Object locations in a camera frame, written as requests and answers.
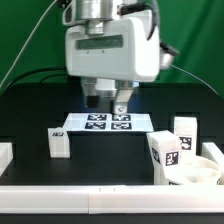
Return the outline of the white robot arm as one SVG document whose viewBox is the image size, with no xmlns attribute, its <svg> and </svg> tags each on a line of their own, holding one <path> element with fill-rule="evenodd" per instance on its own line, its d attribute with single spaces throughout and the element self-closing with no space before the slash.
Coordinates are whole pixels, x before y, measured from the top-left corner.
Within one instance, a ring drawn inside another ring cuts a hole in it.
<svg viewBox="0 0 224 224">
<path fill-rule="evenodd" d="M 71 0 L 62 21 L 68 74 L 81 78 L 86 99 L 112 91 L 113 112 L 125 114 L 134 84 L 160 70 L 156 10 L 139 0 Z"/>
</svg>

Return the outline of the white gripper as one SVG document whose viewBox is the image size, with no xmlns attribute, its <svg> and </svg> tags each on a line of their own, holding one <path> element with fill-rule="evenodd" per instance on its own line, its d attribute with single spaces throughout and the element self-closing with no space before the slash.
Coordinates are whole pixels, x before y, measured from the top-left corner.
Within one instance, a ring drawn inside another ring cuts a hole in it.
<svg viewBox="0 0 224 224">
<path fill-rule="evenodd" d="M 153 82 L 160 70 L 159 31 L 152 30 L 151 14 L 126 15 L 105 24 L 104 34 L 90 37 L 83 26 L 69 28 L 65 38 L 66 67 L 70 75 L 83 76 L 84 104 L 96 108 L 96 79 L 113 79 L 116 94 L 113 113 L 126 114 L 132 81 Z"/>
</svg>

